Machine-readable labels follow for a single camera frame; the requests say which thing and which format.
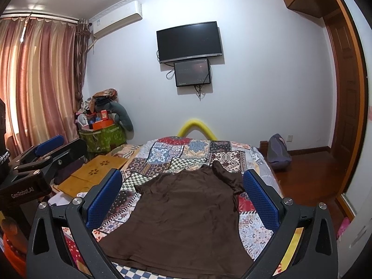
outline blue gripper pad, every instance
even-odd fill
[[[65,142],[65,139],[62,135],[57,135],[50,140],[47,140],[46,142],[41,143],[37,146],[35,150],[36,156],[44,156],[48,154],[49,152],[52,152],[53,150],[57,149],[58,147],[62,146]]]
[[[123,176],[119,170],[116,170],[87,209],[86,227],[89,230],[101,226],[122,184]]]
[[[245,171],[243,174],[243,187],[265,228],[276,232],[279,228],[278,209],[250,171]]]

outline backpack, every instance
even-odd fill
[[[275,134],[269,139],[267,162],[274,170],[286,169],[292,162],[292,157],[289,155],[287,146],[280,134]]]

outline black monitor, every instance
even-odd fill
[[[183,25],[156,33],[160,63],[222,55],[217,22]]]
[[[204,85],[211,83],[208,59],[174,62],[176,86]]]

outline metal screw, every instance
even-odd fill
[[[82,202],[83,200],[82,200],[82,198],[81,197],[75,197],[73,200],[72,200],[72,203],[74,204],[74,205],[79,205],[79,204],[81,204],[81,202]]]
[[[322,210],[325,210],[327,208],[327,205],[324,202],[320,202],[319,208],[321,208]]]
[[[292,198],[289,198],[289,197],[285,197],[283,199],[284,203],[287,205],[287,206],[291,206],[293,204],[293,199]]]
[[[41,204],[39,204],[39,209],[44,209],[46,207],[47,207],[47,203],[44,201]]]

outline cable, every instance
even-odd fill
[[[172,76],[171,77],[168,77],[168,74],[170,74],[171,72],[173,72]],[[174,69],[172,69],[170,72],[168,72],[167,75],[166,75],[167,80],[171,80],[174,77],[174,74],[175,73],[176,72],[174,71]]]
[[[199,100],[202,99],[201,92],[202,92],[202,88],[203,88],[203,86],[204,86],[204,83],[205,83],[207,77],[209,76],[209,77],[212,79],[212,76],[211,76],[212,68],[211,68],[211,64],[209,63],[209,60],[208,60],[208,66],[209,66],[209,72],[208,72],[208,74],[206,75],[206,77],[204,78],[203,83],[200,84],[200,85],[194,85],[194,88],[195,88],[195,91],[196,91],[196,94],[197,94]]]
[[[10,152],[6,149],[5,153],[0,155],[0,166],[10,157]]]
[[[158,62],[160,63],[160,59],[159,59],[159,50],[156,52],[156,56],[157,56],[157,58],[158,58]],[[174,77],[174,74],[176,73],[176,72],[174,71],[174,65],[169,65],[169,64],[167,64],[167,63],[163,63],[163,64],[165,64],[165,65],[167,65],[167,66],[173,68],[173,69],[172,69],[171,71],[169,71],[169,72],[167,73],[167,75],[166,75],[167,80],[171,80],[171,79]]]

